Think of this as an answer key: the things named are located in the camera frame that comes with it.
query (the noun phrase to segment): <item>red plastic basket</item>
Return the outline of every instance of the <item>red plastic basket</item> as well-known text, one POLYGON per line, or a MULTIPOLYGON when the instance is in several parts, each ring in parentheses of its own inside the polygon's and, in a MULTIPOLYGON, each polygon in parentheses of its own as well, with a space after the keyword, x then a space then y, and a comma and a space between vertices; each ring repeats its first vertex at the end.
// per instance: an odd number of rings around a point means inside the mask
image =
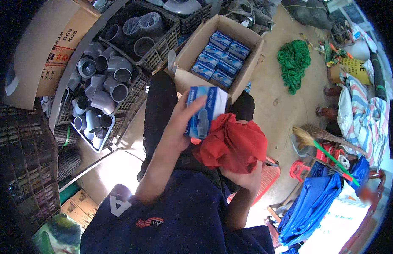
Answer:
MULTIPOLYGON (((274 160, 271 157, 266 157, 266 161, 277 164, 277 161, 274 160)), ((257 201, 260 200, 260 198, 270 189, 270 187, 275 183, 275 181, 278 179, 280 176, 281 169, 280 166, 268 166, 263 163, 263 170, 261 171, 261 180, 260 180, 260 190, 257 193, 256 198, 253 201, 253 204, 251 206, 254 206, 254 204, 257 203, 257 201)), ((232 201, 232 198, 236 195, 236 193, 233 193, 227 198, 228 203, 232 201)))

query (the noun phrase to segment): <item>small blue product box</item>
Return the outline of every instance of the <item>small blue product box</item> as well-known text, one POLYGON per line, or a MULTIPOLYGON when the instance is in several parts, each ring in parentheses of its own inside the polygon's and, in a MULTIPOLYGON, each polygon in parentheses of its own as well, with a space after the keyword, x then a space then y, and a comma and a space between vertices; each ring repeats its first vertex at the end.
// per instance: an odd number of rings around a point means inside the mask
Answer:
POLYGON ((206 51, 209 55, 215 55, 218 58, 221 58, 224 54, 224 51, 221 48, 218 48, 210 42, 208 42, 208 45, 205 46, 204 51, 206 51))
POLYGON ((206 104, 188 121, 184 135, 204 139, 208 135, 211 121, 215 120, 226 108, 227 93, 219 87, 191 87, 187 106, 195 99, 207 96, 206 104))
POLYGON ((209 41, 213 44, 215 44, 217 47, 225 50, 230 46, 230 43, 232 42, 232 39, 223 33, 216 31, 212 34, 211 38, 209 41))
POLYGON ((212 74, 215 72, 215 69, 210 68, 209 66, 205 65, 201 61, 197 61, 191 69, 191 73, 208 81, 212 74))
POLYGON ((250 53, 250 49, 238 41, 233 41, 230 44, 229 52, 244 60, 250 53))
POLYGON ((236 67, 237 69, 241 69, 243 66, 243 60, 228 51, 226 51, 222 55, 221 59, 224 60, 226 63, 236 67))
POLYGON ((198 61, 203 62, 204 65, 210 68, 215 68, 219 60, 219 57, 215 56, 214 54, 208 54, 206 51, 202 51, 202 53, 198 57, 198 61))
POLYGON ((217 69, 213 74, 210 83, 215 85, 222 85, 229 88, 232 85, 233 79, 221 69, 217 69))
POLYGON ((236 73, 239 71, 236 67, 226 63, 224 60, 219 60, 217 64, 217 68, 222 69, 231 77, 234 77, 236 73))

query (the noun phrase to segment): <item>hand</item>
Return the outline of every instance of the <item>hand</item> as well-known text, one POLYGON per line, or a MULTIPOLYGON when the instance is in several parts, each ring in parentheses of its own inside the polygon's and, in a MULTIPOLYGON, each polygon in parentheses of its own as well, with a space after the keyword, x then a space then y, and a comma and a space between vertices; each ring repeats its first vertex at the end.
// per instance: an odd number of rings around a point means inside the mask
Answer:
POLYGON ((187 149, 190 144, 191 137, 184 135, 188 121, 205 105, 207 98, 206 95, 201 96, 187 107, 188 94, 189 90, 181 96, 175 105, 159 143, 159 146, 161 144, 165 149, 174 150, 178 154, 187 149))
POLYGON ((250 190, 251 192, 259 192, 260 190, 260 181, 261 181, 261 170, 263 169, 263 162, 257 161, 257 168, 251 172, 251 174, 238 174, 229 170, 225 170, 222 167, 220 168, 220 172, 224 177, 227 177, 232 182, 237 185, 242 186, 245 189, 250 190))

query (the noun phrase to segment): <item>shirt logo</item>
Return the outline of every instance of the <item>shirt logo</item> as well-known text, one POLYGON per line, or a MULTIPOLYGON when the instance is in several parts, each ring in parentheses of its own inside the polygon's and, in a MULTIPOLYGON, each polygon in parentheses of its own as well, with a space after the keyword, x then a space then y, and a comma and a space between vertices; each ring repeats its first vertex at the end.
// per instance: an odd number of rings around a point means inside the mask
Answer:
POLYGON ((148 226, 160 226, 161 223, 163 223, 164 219, 159 218, 159 217, 152 217, 146 221, 143 221, 142 219, 139 219, 136 222, 136 226, 139 228, 144 228, 148 226))

